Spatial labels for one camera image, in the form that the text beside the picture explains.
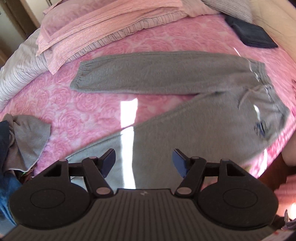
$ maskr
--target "silver screw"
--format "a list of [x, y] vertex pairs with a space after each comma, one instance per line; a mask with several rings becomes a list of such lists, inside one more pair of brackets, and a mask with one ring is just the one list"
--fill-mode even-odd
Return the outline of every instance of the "silver screw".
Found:
[[96, 192], [100, 195], [107, 195], [111, 192], [110, 188], [98, 188]]
[[182, 188], [178, 188], [177, 192], [181, 195], [188, 195], [192, 192], [191, 188], [188, 187], [182, 187]]

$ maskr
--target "ribbed black surface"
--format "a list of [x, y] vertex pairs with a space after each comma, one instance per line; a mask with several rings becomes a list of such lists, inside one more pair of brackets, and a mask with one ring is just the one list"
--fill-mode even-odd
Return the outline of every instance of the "ribbed black surface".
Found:
[[222, 228], [205, 219], [189, 199], [169, 190], [119, 190], [95, 201], [89, 213], [76, 223], [55, 230], [18, 226], [4, 241], [259, 241], [270, 227], [251, 231]]

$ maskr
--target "pink bedsheet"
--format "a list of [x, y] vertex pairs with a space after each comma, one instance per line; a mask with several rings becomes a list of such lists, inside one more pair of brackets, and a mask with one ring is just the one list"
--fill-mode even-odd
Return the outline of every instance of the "pink bedsheet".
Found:
[[271, 50], [243, 45], [220, 15], [185, 18], [142, 30], [64, 65], [55, 75], [46, 72], [12, 99], [0, 118], [5, 113], [28, 114], [51, 123], [51, 136], [37, 163], [37, 174], [56, 160], [130, 124], [124, 120], [133, 113], [132, 110], [121, 108], [123, 101], [137, 98], [135, 123], [139, 123], [188, 100], [186, 96], [86, 94], [72, 91], [69, 85], [81, 61], [109, 54], [176, 50], [240, 54], [266, 63], [268, 75], [291, 114], [278, 140], [244, 166], [258, 177], [278, 155], [296, 128], [296, 64], [282, 48]]

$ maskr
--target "floral bedspread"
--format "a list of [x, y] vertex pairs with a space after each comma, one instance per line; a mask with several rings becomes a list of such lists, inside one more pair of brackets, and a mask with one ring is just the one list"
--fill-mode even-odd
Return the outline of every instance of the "floral bedspread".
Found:
[[291, 114], [278, 140], [244, 167], [258, 177], [296, 129], [296, 64], [282, 48], [245, 46], [221, 15], [185, 18], [142, 30], [64, 65], [55, 75], [46, 72], [12, 99], [0, 113], [0, 118], [6, 113], [27, 114], [52, 125], [50, 139], [37, 162], [37, 174], [87, 144], [133, 122], [143, 122], [166, 112], [189, 99], [187, 96], [87, 94], [72, 91], [69, 85], [81, 61], [109, 54], [176, 50], [228, 53], [266, 63], [268, 75]]

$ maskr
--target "gray sweatpants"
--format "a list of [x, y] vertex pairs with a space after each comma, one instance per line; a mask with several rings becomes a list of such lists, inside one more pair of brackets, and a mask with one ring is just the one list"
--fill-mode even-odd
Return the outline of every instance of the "gray sweatpants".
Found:
[[[228, 158], [243, 165], [275, 141], [289, 115], [264, 64], [232, 55], [186, 51], [105, 56], [81, 63], [73, 83], [72, 88], [83, 92], [196, 94], [67, 157], [80, 162], [114, 148], [116, 163], [106, 179], [114, 189], [129, 187], [134, 178], [136, 188], [175, 190], [182, 180], [171, 160], [175, 148], [189, 157], [210, 162]], [[126, 147], [128, 139], [132, 147]]]

